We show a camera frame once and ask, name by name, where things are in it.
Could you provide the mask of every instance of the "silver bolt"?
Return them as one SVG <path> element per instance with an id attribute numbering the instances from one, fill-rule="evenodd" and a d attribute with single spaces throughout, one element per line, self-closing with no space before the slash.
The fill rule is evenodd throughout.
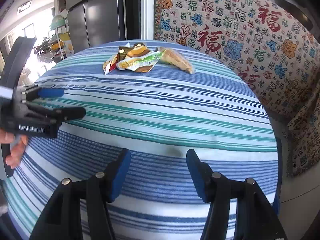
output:
<path id="1" fill-rule="evenodd" d="M 61 181 L 61 183 L 62 183 L 63 185 L 68 185 L 68 184 L 70 183 L 70 179 L 65 178 L 65 179 L 63 179 L 63 180 Z"/>
<path id="2" fill-rule="evenodd" d="M 215 178 L 215 179 L 219 179 L 219 178 L 221 178 L 221 173 L 220 172 L 214 172 L 214 173 L 212 173 L 212 177 Z"/>
<path id="3" fill-rule="evenodd" d="M 253 178 L 247 178 L 247 183 L 253 185 L 256 183 L 256 181 Z"/>
<path id="4" fill-rule="evenodd" d="M 99 171 L 96 173 L 97 178 L 103 178 L 103 176 L 104 176 L 104 172 L 102 172 L 102 171 Z"/>

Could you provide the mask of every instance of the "striped tablecloth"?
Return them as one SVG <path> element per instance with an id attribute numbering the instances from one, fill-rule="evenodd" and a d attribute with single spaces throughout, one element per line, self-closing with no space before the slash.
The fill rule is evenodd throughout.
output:
<path id="1" fill-rule="evenodd" d="M 185 160 L 190 148 L 230 179 L 255 178 L 273 202 L 276 140 L 249 87 L 214 58 L 160 41 L 146 43 L 151 49 L 176 49 L 196 73 L 156 64 L 149 73 L 116 69 L 104 75 L 102 64 L 126 43 L 86 49 L 38 80 L 65 94 L 36 102 L 84 106 L 87 115 L 64 123 L 57 139 L 32 138 L 20 167 L 5 181 L 10 215 L 26 237 L 63 178 L 89 178 L 122 148 L 131 150 L 131 165 L 121 195 L 108 205 L 117 239 L 200 238 L 209 204 L 202 203 L 192 183 Z M 84 238 L 89 239 L 85 207 L 82 202 Z M 234 233 L 235 213 L 236 201 L 231 201 L 227 239 Z"/>

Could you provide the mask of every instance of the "white tape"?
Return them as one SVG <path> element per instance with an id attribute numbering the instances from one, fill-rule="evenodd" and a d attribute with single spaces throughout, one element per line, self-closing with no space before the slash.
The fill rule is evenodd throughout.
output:
<path id="1" fill-rule="evenodd" d="M 0 97 L 1 98 L 7 98 L 7 99 L 11 100 L 12 95 L 13 95 L 13 89 L 0 86 Z"/>

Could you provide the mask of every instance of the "blue gripper pad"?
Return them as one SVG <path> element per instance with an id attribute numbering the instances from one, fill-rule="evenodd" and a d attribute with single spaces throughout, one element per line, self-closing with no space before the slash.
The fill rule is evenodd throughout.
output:
<path id="1" fill-rule="evenodd" d="M 110 192 L 110 199 L 114 201 L 119 195 L 124 182 L 125 176 L 127 175 L 130 162 L 131 162 L 131 152 L 128 149 L 123 149 L 121 154 L 117 159 L 117 172 L 112 181 L 112 190 Z"/>
<path id="2" fill-rule="evenodd" d="M 60 88 L 42 88 L 38 92 L 38 96 L 42 98 L 56 98 L 62 97 L 64 90 Z"/>
<path id="3" fill-rule="evenodd" d="M 186 162 L 198 196 L 204 203 L 208 203 L 209 199 L 205 194 L 205 180 L 203 178 L 204 174 L 202 172 L 201 161 L 194 149 L 187 151 Z"/>

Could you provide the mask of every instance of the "ceiling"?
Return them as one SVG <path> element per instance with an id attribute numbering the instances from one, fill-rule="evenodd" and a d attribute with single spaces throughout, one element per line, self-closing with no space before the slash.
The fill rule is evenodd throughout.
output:
<path id="1" fill-rule="evenodd" d="M 20 14 L 17 14 L 20 5 L 30 0 L 15 0 L 4 18 L 0 22 L 0 40 L 6 36 L 14 27 L 22 23 L 38 12 L 54 6 L 54 0 L 32 0 L 30 7 Z"/>

